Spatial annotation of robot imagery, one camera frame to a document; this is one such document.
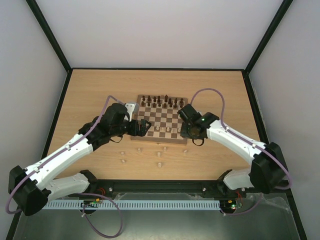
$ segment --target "black frame edge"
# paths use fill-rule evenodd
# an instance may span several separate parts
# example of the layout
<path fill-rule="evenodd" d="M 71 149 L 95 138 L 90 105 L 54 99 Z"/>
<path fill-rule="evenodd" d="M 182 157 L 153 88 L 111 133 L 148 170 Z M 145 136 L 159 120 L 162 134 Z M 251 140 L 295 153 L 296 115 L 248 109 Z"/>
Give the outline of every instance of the black frame edge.
<path fill-rule="evenodd" d="M 242 72 L 241 68 L 180 68 L 180 67 L 73 67 L 74 70 L 146 70 L 146 71 L 229 71 Z"/>
<path fill-rule="evenodd" d="M 251 105 L 251 109 L 252 109 L 252 113 L 253 113 L 256 129 L 258 131 L 260 141 L 268 144 L 269 143 L 269 139 L 268 139 L 268 136 L 267 136 L 265 124 L 264 124 L 264 122 L 262 120 L 262 116 L 261 116 L 261 113 L 260 113 L 260 109 L 258 107 L 258 103 L 257 103 L 257 99 L 256 99 L 256 96 L 255 96 L 255 92 L 254 92 L 252 83 L 251 83 L 250 78 L 249 78 L 249 73 L 244 70 L 244 71 L 242 71 L 242 76 L 243 76 L 246 92 L 248 94 L 249 102 L 250 102 L 250 105 Z M 295 199 L 293 197 L 292 191 L 291 191 L 291 189 L 288 189 L 288 190 L 282 191 L 282 192 L 285 192 L 286 197 L 288 199 L 289 207 L 290 207 L 290 209 L 292 211 L 293 219 L 294 219 L 295 226 L 296 226 L 296 229 L 298 231 L 299 237 L 300 237 L 301 240 L 306 240 L 307 239 L 307 235 L 306 235 L 304 226 L 303 226 L 303 224 L 301 222 L 300 215 L 299 215 L 299 212 L 298 212 L 298 209 L 297 209 L 297 205 L 296 205 Z"/>
<path fill-rule="evenodd" d="M 254 54 L 252 55 L 248 65 L 245 68 L 245 71 L 247 73 L 250 73 L 251 70 L 254 68 L 260 55 L 264 51 L 265 47 L 267 46 L 269 40 L 271 39 L 272 35 L 276 31 L 279 23 L 281 22 L 282 18 L 285 16 L 285 14 L 286 14 L 287 10 L 289 9 L 292 2 L 293 2 L 293 0 L 283 0 L 283 2 L 281 3 L 278 11 L 274 15 L 269 27 L 267 28 L 266 32 L 264 33 L 258 47 L 254 51 Z"/>
<path fill-rule="evenodd" d="M 66 72 L 71 71 L 71 66 L 68 63 L 66 56 L 62 52 L 62 49 L 61 49 L 55 35 L 51 31 L 51 28 L 49 27 L 48 22 L 45 19 L 45 16 L 43 15 L 36 0 L 25 0 L 25 1 L 29 5 L 31 11 L 33 12 L 33 15 L 35 16 L 35 18 L 38 21 L 40 27 L 42 28 L 44 34 L 46 35 L 47 39 L 49 40 L 53 50 L 55 51 L 56 55 L 58 56 L 59 60 L 61 61 L 61 64 L 63 65 L 65 71 Z"/>
<path fill-rule="evenodd" d="M 58 104 L 56 106 L 56 110 L 54 112 L 54 116 L 53 116 L 52 124 L 51 124 L 50 130 L 49 130 L 49 134 L 48 134 L 48 137 L 47 137 L 45 145 L 44 145 L 44 149 L 43 149 L 43 152 L 42 152 L 41 159 L 45 158 L 47 156 L 47 154 L 48 154 L 48 151 L 49 151 L 49 148 L 50 148 L 50 144 L 51 144 L 51 140 L 52 140 L 52 138 L 54 136 L 56 125 L 57 125 L 57 122 L 58 122 L 58 119 L 59 119 L 60 111 L 61 111 L 62 105 L 64 103 L 64 100 L 65 100 L 65 96 L 66 96 L 66 93 L 67 93 L 67 89 L 68 89 L 68 86 L 69 86 L 69 82 L 70 82 L 70 79 L 71 79 L 72 72 L 73 72 L 72 69 L 67 72 L 67 75 L 66 75 L 66 78 L 65 78 L 65 81 L 64 81 L 64 85 L 63 85 L 63 88 L 62 88 L 62 91 L 61 91 L 61 95 L 60 95 Z"/>

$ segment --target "robotic arm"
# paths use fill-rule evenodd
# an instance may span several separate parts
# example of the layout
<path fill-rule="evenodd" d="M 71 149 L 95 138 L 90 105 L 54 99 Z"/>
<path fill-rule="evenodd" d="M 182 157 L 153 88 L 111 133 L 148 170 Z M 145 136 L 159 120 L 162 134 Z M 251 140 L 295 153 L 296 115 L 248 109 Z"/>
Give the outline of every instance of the robotic arm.
<path fill-rule="evenodd" d="M 227 188 L 235 190 L 254 187 L 268 194 L 286 175 L 284 156 L 274 142 L 265 144 L 253 140 L 225 125 L 218 116 L 210 112 L 201 115 L 190 104 L 179 110 L 178 115 L 183 120 L 180 133 L 182 137 L 192 139 L 194 144 L 195 140 L 202 140 L 198 146 L 203 145 L 205 139 L 209 138 L 237 153 L 251 166 L 247 169 L 226 171 L 220 177 L 224 183 L 220 189 L 222 192 Z"/>
<path fill-rule="evenodd" d="M 72 139 L 46 158 L 25 169 L 20 166 L 13 168 L 9 174 L 9 193 L 22 179 L 35 171 L 13 195 L 13 199 L 24 214 L 33 215 L 47 202 L 57 198 L 75 193 L 93 192 L 97 179 L 88 170 L 70 177 L 54 178 L 78 159 L 94 152 L 109 141 L 114 142 L 112 137 L 122 139 L 124 134 L 145 136 L 151 123 L 144 119 L 141 122 L 132 119 L 132 114 L 138 110 L 138 107 L 136 103 L 125 105 L 114 103 L 107 108 L 100 122 L 86 137 L 83 136 L 95 124 L 98 117 L 86 123 Z"/>

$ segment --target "wooden chessboard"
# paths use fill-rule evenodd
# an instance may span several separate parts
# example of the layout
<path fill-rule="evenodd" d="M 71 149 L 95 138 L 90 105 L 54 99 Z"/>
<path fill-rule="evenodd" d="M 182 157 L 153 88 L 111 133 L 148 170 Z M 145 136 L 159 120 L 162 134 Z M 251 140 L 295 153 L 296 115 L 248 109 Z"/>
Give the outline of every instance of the wooden chessboard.
<path fill-rule="evenodd" d="M 158 101 L 158 96 L 150 95 L 150 98 L 150 105 L 148 105 L 148 95 L 138 95 L 137 103 L 139 104 L 139 110 L 133 116 L 133 119 L 148 120 L 151 123 L 151 127 L 146 136 L 132 136 L 131 140 L 186 145 L 187 139 L 180 136 L 183 121 L 178 116 L 178 111 L 181 109 L 181 99 L 183 99 L 182 107 L 188 104 L 188 99 L 185 97 L 168 96 L 168 99 L 172 101 L 172 106 L 170 106 L 168 102 L 165 102 L 164 95 L 160 96 L 160 101 Z M 176 98 L 178 101 L 175 107 L 174 100 Z"/>

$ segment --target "wire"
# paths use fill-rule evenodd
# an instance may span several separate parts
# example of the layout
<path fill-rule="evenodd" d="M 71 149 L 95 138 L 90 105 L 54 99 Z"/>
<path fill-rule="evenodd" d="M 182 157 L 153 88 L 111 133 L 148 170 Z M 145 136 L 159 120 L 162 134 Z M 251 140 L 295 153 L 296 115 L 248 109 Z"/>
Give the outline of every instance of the wire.
<path fill-rule="evenodd" d="M 119 215 L 120 215 L 120 228 L 119 228 L 119 231 L 113 235 L 113 236 L 109 236 L 109 235 L 105 235 L 103 234 L 102 232 L 100 232 L 98 229 L 95 228 L 95 226 L 90 222 L 89 218 L 87 217 L 87 214 L 85 213 L 85 209 L 86 207 L 88 206 L 88 204 L 84 205 L 83 206 L 83 209 L 82 209 L 82 216 L 85 217 L 85 219 L 88 221 L 90 227 L 93 229 L 93 231 L 95 231 L 99 236 L 103 237 L 103 238 L 106 238 L 106 239 L 113 239 L 113 238 L 116 238 L 118 237 L 120 234 L 121 234 L 121 231 L 122 231 L 122 228 L 124 226 L 124 219 L 123 219 L 123 215 L 122 215 L 122 212 L 119 208 L 119 206 L 109 197 L 106 197 L 106 196 L 103 196 L 103 195 L 100 195 L 100 194 L 95 194 L 95 193 L 78 193 L 80 195 L 85 195 L 85 196 L 95 196 L 95 197 L 100 197 L 100 198 L 103 198 L 105 200 L 108 200 L 110 201 L 114 206 L 115 208 L 118 210 L 119 212 Z"/>
<path fill-rule="evenodd" d="M 108 106 L 108 102 L 110 99 L 115 100 L 116 102 L 123 104 L 123 102 L 119 101 L 118 99 L 116 99 L 115 97 L 109 95 L 106 100 L 105 100 L 105 104 L 102 108 L 102 111 L 99 115 L 99 117 L 97 118 L 97 120 L 95 121 L 95 123 L 93 124 L 93 126 L 89 129 L 89 131 L 86 132 L 86 134 L 84 134 L 82 137 L 80 137 L 77 141 L 75 141 L 74 143 L 70 144 L 69 147 L 72 148 L 74 147 L 76 144 L 78 144 L 79 142 L 81 142 L 84 138 L 86 138 L 93 130 L 94 128 L 97 126 L 97 124 L 100 122 L 103 114 L 105 113 L 107 106 Z M 56 154 L 52 155 L 51 157 L 49 157 L 46 161 L 44 161 L 42 164 L 40 164 L 38 166 L 38 169 L 43 168 L 46 164 L 48 164 L 50 161 L 52 161 L 53 159 L 55 159 L 56 157 L 58 157 L 60 154 L 64 153 L 67 150 L 67 148 L 65 147 L 64 149 L 62 149 L 61 151 L 57 152 Z M 17 192 L 17 190 L 22 186 L 22 184 L 24 184 L 33 174 L 35 174 L 36 171 L 33 170 L 32 172 L 30 172 L 27 176 L 25 176 L 16 186 L 15 188 L 12 190 L 12 192 L 10 193 L 10 196 L 8 198 L 8 200 L 6 201 L 5 204 L 5 211 L 7 214 L 16 214 L 21 212 L 21 209 L 17 209 L 15 211 L 10 211 L 9 206 L 10 206 L 10 202 L 13 198 L 13 196 L 15 195 L 15 193 Z"/>
<path fill-rule="evenodd" d="M 259 205 L 259 203 L 262 200 L 262 197 L 263 197 L 263 193 L 261 192 L 258 201 L 256 201 L 256 203 L 252 207 L 250 207 L 248 210 L 245 210 L 245 211 L 242 211 L 242 212 L 236 212 L 236 213 L 225 213 L 222 209 L 220 209 L 220 212 L 223 213 L 224 216 L 225 215 L 227 215 L 227 216 L 238 216 L 238 215 L 242 215 L 242 214 L 247 214 L 247 213 L 251 212 L 253 209 L 255 209 Z"/>
<path fill-rule="evenodd" d="M 198 95 L 198 93 L 203 92 L 203 91 L 206 91 L 206 90 L 214 91 L 214 92 L 216 92 L 217 94 L 219 94 L 220 97 L 221 97 L 221 100 L 222 100 L 222 110 L 221 110 L 220 119 L 221 119 L 221 125 L 222 125 L 222 127 L 224 128 L 224 130 L 225 130 L 226 132 L 229 132 L 230 134 L 232 134 L 232 135 L 235 136 L 236 138 L 238 138 L 238 139 L 244 141 L 245 143 L 251 145 L 253 148 L 259 149 L 261 152 L 263 152 L 263 153 L 266 154 L 269 158 L 271 158 L 271 159 L 282 169 L 282 171 L 285 173 L 285 175 L 286 175 L 287 178 L 288 178 L 288 185 L 287 185 L 287 186 L 276 186 L 276 187 L 275 187 L 276 189 L 287 190 L 287 189 L 291 188 L 291 186 L 292 186 L 292 177 L 290 176 L 288 170 L 281 164 L 281 162 L 279 162 L 278 159 L 276 159 L 271 153 L 269 153 L 268 151 L 266 151 L 266 150 L 263 149 L 262 147 L 260 147 L 260 146 L 258 146 L 258 145 L 255 145 L 254 143 L 248 141 L 248 140 L 245 139 L 244 137 L 238 135 L 237 133 L 235 133 L 235 132 L 233 132 L 232 130 L 230 130 L 229 128 L 227 128 L 227 126 L 226 126 L 225 123 L 224 123 L 224 113 L 225 113 L 225 105 L 226 105 L 226 103 L 225 103 L 225 98 L 224 98 L 224 96 L 221 94 L 221 92 L 219 92 L 218 90 L 216 90 L 216 89 L 214 89 L 214 88 L 203 88 L 203 89 L 200 89 L 199 91 L 197 91 L 197 92 L 193 95 L 190 104 L 192 105 L 192 103 L 193 103 L 195 97 Z"/>

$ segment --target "white arm segment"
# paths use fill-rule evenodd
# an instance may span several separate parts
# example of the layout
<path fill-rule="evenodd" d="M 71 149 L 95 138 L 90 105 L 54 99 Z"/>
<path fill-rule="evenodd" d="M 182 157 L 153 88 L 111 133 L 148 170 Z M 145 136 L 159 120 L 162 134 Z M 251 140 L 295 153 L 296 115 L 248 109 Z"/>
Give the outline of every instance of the white arm segment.
<path fill-rule="evenodd" d="M 260 141 L 255 141 L 242 133 L 232 129 L 229 127 L 229 130 L 240 135 L 241 137 L 247 139 L 251 143 L 256 144 L 257 146 L 261 147 L 262 149 L 265 149 L 265 143 Z M 216 141 L 218 143 L 221 143 L 222 145 L 226 146 L 239 156 L 241 156 L 248 164 L 251 165 L 254 155 L 260 154 L 261 151 L 257 148 L 253 148 L 248 143 L 240 140 L 236 136 L 233 136 L 231 133 L 225 131 L 225 129 L 221 125 L 221 120 L 216 120 L 213 123 L 210 124 L 210 128 L 206 130 L 207 137 L 213 141 Z"/>
<path fill-rule="evenodd" d="M 73 147 L 69 147 L 70 144 L 74 143 L 76 140 L 81 138 L 82 134 L 76 134 L 74 137 L 68 141 L 65 145 L 60 147 L 58 150 L 47 156 L 46 158 L 38 161 L 37 163 L 30 165 L 27 167 L 26 174 L 28 175 L 32 170 L 36 170 L 37 173 L 33 174 L 30 179 L 36 180 L 37 184 L 36 186 L 43 190 L 46 188 L 49 183 L 63 170 L 65 170 L 67 167 L 69 167 L 71 164 L 73 164 L 78 159 L 84 157 L 85 155 L 88 155 L 93 152 L 93 147 L 91 144 L 88 144 L 87 138 L 84 138 L 81 140 L 78 144 L 76 144 Z M 45 162 L 50 156 L 54 155 L 55 153 L 59 152 L 62 149 L 67 148 L 65 152 L 61 153 L 59 156 L 55 157 L 53 160 L 51 160 L 49 163 L 47 163 L 43 168 L 38 169 L 40 164 Z"/>
<path fill-rule="evenodd" d="M 73 176 L 55 179 L 46 187 L 51 191 L 48 202 L 70 194 L 83 193 L 88 186 L 88 179 L 80 172 Z"/>

